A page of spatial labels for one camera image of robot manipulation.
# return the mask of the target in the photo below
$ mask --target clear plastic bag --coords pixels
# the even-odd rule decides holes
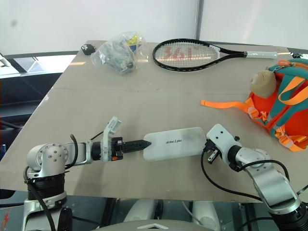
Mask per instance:
[[[120,74],[129,73],[148,62],[148,47],[137,32],[126,32],[105,42],[91,55],[94,66],[106,64]]]

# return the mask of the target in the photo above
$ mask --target plush toy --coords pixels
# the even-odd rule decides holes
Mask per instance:
[[[267,99],[276,90],[275,74],[269,70],[258,72],[250,82],[250,90],[255,95]]]

